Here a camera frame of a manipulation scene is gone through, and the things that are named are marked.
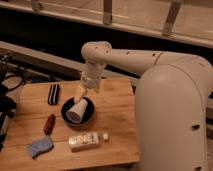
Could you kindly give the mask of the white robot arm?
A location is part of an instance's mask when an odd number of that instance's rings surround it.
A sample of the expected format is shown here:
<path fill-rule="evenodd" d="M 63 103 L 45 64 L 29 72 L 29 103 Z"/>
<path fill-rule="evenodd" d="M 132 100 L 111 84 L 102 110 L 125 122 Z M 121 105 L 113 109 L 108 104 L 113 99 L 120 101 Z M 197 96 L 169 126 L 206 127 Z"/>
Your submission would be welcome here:
<path fill-rule="evenodd" d="M 141 171 L 208 171 L 206 106 L 213 93 L 213 65 L 185 53 L 114 49 L 87 42 L 75 100 L 98 90 L 101 73 L 112 65 L 140 76 L 135 119 Z"/>

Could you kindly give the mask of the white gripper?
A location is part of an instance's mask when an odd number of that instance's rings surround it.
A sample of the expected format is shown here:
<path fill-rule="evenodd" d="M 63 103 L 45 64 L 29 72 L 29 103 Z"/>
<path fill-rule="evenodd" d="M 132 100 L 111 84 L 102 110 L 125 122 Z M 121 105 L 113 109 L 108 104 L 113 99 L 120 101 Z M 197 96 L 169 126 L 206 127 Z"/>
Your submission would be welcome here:
<path fill-rule="evenodd" d="M 99 92 L 100 78 L 91 78 L 85 74 L 81 75 L 81 83 L 86 89 L 93 89 L 96 93 Z M 86 89 L 82 85 L 79 85 L 74 95 L 74 102 L 78 103 L 86 93 Z"/>

